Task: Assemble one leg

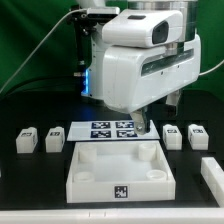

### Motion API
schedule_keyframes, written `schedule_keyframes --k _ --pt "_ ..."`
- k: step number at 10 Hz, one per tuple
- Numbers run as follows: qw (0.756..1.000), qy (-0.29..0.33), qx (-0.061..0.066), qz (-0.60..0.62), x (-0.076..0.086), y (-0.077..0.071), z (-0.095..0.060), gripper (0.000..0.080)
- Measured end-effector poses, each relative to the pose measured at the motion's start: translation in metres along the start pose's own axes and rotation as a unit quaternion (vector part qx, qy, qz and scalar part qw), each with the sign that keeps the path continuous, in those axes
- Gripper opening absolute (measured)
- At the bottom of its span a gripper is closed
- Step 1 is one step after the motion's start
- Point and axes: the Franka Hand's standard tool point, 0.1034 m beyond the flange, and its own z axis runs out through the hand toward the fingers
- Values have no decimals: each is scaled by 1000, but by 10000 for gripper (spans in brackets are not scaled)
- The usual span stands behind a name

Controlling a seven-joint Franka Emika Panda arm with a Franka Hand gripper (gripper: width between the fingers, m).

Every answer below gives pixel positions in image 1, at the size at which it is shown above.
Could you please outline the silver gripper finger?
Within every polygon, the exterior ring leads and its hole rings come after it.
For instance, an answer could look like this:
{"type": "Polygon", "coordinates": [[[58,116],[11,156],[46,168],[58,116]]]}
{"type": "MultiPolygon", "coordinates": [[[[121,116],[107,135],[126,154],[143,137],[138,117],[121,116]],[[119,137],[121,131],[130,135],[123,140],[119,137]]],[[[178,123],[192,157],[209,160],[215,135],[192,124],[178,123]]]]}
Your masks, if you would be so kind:
{"type": "Polygon", "coordinates": [[[181,99],[182,91],[177,90],[167,96],[166,105],[169,116],[176,116],[178,113],[178,105],[181,99]]]}
{"type": "Polygon", "coordinates": [[[147,117],[147,109],[141,108],[130,114],[134,122],[134,130],[136,134],[144,135],[150,131],[150,120],[147,117]]]}

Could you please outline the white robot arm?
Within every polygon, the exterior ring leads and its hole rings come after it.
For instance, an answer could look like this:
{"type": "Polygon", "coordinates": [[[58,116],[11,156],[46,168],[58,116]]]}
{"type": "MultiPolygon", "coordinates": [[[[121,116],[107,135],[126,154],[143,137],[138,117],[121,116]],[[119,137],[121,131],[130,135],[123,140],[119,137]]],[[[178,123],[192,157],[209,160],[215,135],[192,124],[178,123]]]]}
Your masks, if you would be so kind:
{"type": "Polygon", "coordinates": [[[201,42],[196,34],[198,0],[77,0],[92,35],[89,95],[131,116],[137,134],[150,131],[148,105],[161,99],[175,108],[181,89],[200,73],[201,42]]]}

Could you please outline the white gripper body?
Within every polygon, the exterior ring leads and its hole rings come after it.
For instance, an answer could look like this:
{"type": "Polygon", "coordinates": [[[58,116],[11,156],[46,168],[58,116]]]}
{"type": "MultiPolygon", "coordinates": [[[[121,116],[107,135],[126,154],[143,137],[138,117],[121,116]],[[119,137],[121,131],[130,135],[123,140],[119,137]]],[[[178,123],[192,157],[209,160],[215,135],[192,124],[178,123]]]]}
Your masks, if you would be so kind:
{"type": "Polygon", "coordinates": [[[184,44],[178,55],[165,56],[166,47],[109,47],[103,59],[103,100],[112,110],[132,113],[196,81],[201,41],[184,44]]]}

